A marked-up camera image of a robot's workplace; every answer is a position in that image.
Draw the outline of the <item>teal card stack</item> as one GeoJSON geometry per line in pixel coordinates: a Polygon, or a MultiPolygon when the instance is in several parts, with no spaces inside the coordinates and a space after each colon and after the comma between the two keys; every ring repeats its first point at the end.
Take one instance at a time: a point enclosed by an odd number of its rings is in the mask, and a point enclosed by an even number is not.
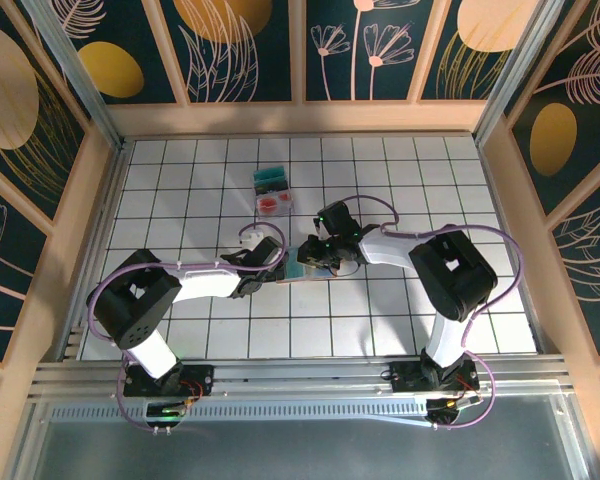
{"type": "Polygon", "coordinates": [[[282,191],[288,188],[288,180],[283,166],[256,170],[253,173],[254,189],[257,192],[282,191]]]}

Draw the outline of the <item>aluminium corner post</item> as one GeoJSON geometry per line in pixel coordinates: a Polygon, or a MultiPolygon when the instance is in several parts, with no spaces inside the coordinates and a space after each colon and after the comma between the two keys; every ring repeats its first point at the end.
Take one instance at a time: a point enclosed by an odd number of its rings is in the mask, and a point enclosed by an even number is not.
{"type": "Polygon", "coordinates": [[[121,138],[74,45],[75,40],[88,40],[105,19],[104,0],[19,1],[107,143],[119,153],[121,138]]]}
{"type": "Polygon", "coordinates": [[[540,0],[509,55],[472,134],[478,150],[486,143],[516,88],[538,56],[542,44],[556,23],[565,0],[540,0]]]}

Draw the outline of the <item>tan leather card holder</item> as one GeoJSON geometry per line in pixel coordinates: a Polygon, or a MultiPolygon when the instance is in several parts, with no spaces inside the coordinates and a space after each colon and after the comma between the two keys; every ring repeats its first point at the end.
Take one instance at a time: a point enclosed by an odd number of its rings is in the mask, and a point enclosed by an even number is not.
{"type": "Polygon", "coordinates": [[[317,268],[302,264],[298,261],[298,248],[288,250],[288,259],[285,261],[283,275],[277,280],[279,284],[301,281],[322,281],[335,279],[336,275],[328,268],[317,268]]]}

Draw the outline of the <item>clear acrylic card box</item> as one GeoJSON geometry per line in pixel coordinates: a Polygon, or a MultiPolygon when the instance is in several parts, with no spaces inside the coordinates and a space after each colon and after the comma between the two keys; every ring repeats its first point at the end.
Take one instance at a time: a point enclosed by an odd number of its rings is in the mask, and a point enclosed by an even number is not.
{"type": "Polygon", "coordinates": [[[259,217],[287,215],[293,209],[293,199],[286,170],[272,166],[253,173],[255,209],[259,217]]]}

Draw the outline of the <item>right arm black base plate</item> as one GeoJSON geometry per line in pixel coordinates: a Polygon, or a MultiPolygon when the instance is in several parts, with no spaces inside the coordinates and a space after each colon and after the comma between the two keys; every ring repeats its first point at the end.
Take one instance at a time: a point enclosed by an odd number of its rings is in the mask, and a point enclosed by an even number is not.
{"type": "Polygon", "coordinates": [[[388,378],[394,393],[462,392],[480,389],[475,363],[461,359],[456,365],[440,369],[420,361],[389,363],[388,378]]]}

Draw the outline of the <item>grey metal front panel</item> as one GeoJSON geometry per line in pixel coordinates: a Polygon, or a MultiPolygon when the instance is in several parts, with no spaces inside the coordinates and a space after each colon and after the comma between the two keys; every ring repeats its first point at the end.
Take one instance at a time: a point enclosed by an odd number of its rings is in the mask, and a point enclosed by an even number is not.
{"type": "Polygon", "coordinates": [[[460,429],[378,420],[211,420],[154,436],[110,403],[28,420],[12,480],[599,480],[549,396],[499,398],[460,429]]]}

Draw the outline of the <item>aluminium front rail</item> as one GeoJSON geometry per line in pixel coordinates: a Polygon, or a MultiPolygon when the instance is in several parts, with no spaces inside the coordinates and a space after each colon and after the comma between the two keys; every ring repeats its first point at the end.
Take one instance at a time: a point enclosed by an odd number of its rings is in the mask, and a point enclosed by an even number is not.
{"type": "MultiPolygon", "coordinates": [[[[560,355],[487,355],[495,387],[477,368],[483,394],[499,396],[572,394],[573,382],[560,355]]],[[[308,360],[217,360],[211,398],[229,400],[306,400],[384,398],[391,384],[381,378],[383,358],[308,360]]],[[[115,394],[121,364],[117,361],[42,363],[34,374],[27,401],[107,400],[115,394]]]]}

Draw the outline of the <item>red circle card stack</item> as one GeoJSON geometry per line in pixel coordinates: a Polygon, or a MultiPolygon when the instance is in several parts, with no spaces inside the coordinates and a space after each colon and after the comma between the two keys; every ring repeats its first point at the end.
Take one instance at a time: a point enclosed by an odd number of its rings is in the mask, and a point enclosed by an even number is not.
{"type": "Polygon", "coordinates": [[[292,209],[293,200],[288,191],[270,192],[256,198],[256,211],[261,217],[287,215],[292,209]]]}

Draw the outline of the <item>small controller board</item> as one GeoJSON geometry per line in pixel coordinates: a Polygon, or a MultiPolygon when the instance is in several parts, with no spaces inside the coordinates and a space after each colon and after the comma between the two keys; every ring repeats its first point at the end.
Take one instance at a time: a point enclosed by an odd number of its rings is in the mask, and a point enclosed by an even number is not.
{"type": "Polygon", "coordinates": [[[425,419],[438,426],[452,425],[458,419],[462,410],[481,402],[482,397],[477,394],[454,398],[427,399],[425,419]]]}
{"type": "Polygon", "coordinates": [[[174,426],[185,418],[196,402],[193,397],[152,401],[146,404],[144,418],[148,423],[174,426]]]}

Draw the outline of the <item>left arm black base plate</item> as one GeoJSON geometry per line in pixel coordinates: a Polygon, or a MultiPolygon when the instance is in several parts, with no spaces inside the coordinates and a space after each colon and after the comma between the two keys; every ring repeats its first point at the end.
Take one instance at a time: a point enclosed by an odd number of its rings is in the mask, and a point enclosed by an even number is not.
{"type": "Polygon", "coordinates": [[[178,363],[154,379],[140,365],[126,369],[123,396],[127,398],[200,397],[211,394],[214,367],[178,363]]]}

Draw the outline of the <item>aluminium side rail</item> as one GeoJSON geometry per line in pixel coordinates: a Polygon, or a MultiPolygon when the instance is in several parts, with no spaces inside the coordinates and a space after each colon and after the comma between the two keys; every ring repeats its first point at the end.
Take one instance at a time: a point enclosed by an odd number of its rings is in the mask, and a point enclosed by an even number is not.
{"type": "Polygon", "coordinates": [[[96,192],[86,233],[71,278],[67,312],[59,337],[50,351],[51,359],[62,362],[75,326],[82,327],[88,315],[87,298],[100,283],[104,255],[112,232],[114,209],[120,200],[122,184],[133,150],[133,142],[125,140],[119,151],[108,161],[96,192]]]}

